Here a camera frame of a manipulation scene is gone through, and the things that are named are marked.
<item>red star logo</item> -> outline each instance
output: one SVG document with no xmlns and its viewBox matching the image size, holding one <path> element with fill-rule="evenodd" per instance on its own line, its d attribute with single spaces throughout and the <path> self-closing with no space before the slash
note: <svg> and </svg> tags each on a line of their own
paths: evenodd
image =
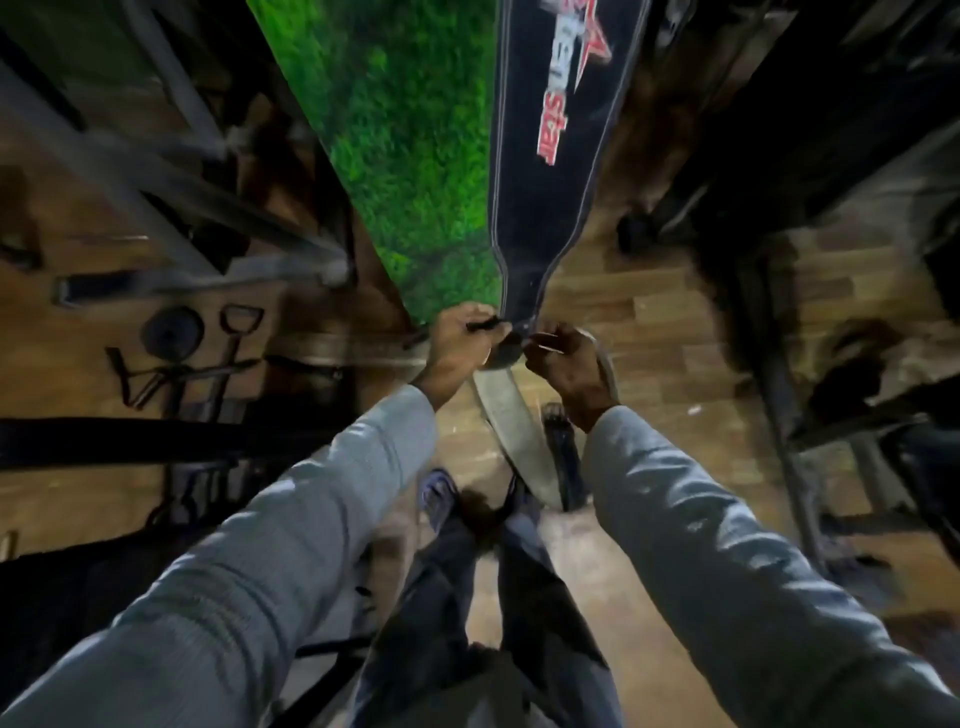
<svg viewBox="0 0 960 728">
<path fill-rule="evenodd" d="M 590 56 L 596 56 L 598 60 L 603 62 L 612 58 L 610 46 L 607 45 L 607 37 L 603 35 L 600 21 L 596 17 L 597 0 L 586 0 L 583 8 L 584 36 L 580 41 L 580 63 L 577 65 L 577 81 L 573 85 L 573 90 L 577 90 L 577 86 L 580 85 L 580 79 L 584 75 L 584 69 L 587 68 L 587 61 L 590 60 Z"/>
</svg>

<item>green grass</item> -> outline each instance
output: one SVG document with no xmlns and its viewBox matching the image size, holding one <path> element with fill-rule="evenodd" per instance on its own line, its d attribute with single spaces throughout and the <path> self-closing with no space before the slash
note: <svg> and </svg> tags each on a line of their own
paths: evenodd
<svg viewBox="0 0 960 728">
<path fill-rule="evenodd" d="M 499 303 L 494 0 L 248 0 L 411 316 Z"/>
</svg>

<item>dark pants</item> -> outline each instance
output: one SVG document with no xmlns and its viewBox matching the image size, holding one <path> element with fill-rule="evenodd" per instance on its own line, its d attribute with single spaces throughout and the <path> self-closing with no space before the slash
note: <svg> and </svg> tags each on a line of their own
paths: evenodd
<svg viewBox="0 0 960 728">
<path fill-rule="evenodd" d="M 354 728 L 397 718 L 429 693 L 484 670 L 492 650 L 469 644 L 465 629 L 479 555 L 473 534 L 452 515 L 414 557 L 361 673 Z M 564 726 L 623 725 L 610 669 L 528 516 L 507 519 L 498 555 L 500 650 L 529 681 L 528 694 L 539 696 L 538 704 L 545 698 L 542 707 Z"/>
</svg>

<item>metal frame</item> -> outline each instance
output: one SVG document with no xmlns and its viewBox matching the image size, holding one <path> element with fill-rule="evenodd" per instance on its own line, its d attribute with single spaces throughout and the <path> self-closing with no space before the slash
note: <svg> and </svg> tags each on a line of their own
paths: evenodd
<svg viewBox="0 0 960 728">
<path fill-rule="evenodd" d="M 223 161 L 228 147 L 216 120 L 193 87 L 146 0 L 124 0 L 131 27 L 156 63 L 191 126 L 193 146 L 208 163 Z M 324 284 L 349 277 L 348 255 L 331 235 L 316 235 L 238 198 L 232 189 L 190 175 L 113 133 L 91 132 L 65 96 L 0 30 L 0 98 L 44 146 L 75 175 L 99 187 L 110 204 L 155 241 L 188 277 L 212 278 L 228 271 L 226 260 L 205 255 L 192 231 L 170 205 L 205 220 L 257 237 L 294 256 Z M 211 179 L 219 175 L 211 171 Z M 268 269 L 276 273 L 280 267 Z"/>
<path fill-rule="evenodd" d="M 617 228 L 628 254 L 658 244 L 693 248 L 726 314 L 738 364 L 756 383 L 800 545 L 821 573 L 845 583 L 859 578 L 855 571 L 862 576 L 864 569 L 889 571 L 888 565 L 851 559 L 851 548 L 833 537 L 914 530 L 922 522 L 880 504 L 876 468 L 862 441 L 854 442 L 854 457 L 875 512 L 824 519 L 823 482 L 805 451 L 902 418 L 916 411 L 916 402 L 888 402 L 854 422 L 799 429 L 804 408 L 775 320 L 766 264 L 774 253 L 764 236 L 815 221 L 912 148 L 943 130 L 956 133 L 960 96 L 949 89 L 960 83 L 960 60 L 949 55 L 949 38 L 918 37 L 913 22 L 934 6 L 945 12 L 950 3 L 803 3 L 660 202 Z M 930 48 L 936 53 L 923 56 Z"/>
</svg>

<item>sleeve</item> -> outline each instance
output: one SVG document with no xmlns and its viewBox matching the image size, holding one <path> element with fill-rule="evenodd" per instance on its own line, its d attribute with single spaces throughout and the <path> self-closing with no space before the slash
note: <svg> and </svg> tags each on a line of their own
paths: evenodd
<svg viewBox="0 0 960 728">
<path fill-rule="evenodd" d="M 597 519 L 741 726 L 957 726 L 933 668 L 627 407 L 588 436 Z"/>
<path fill-rule="evenodd" d="M 178 559 L 74 647 L 0 727 L 255 726 L 346 569 L 436 446 L 405 386 Z"/>
</svg>

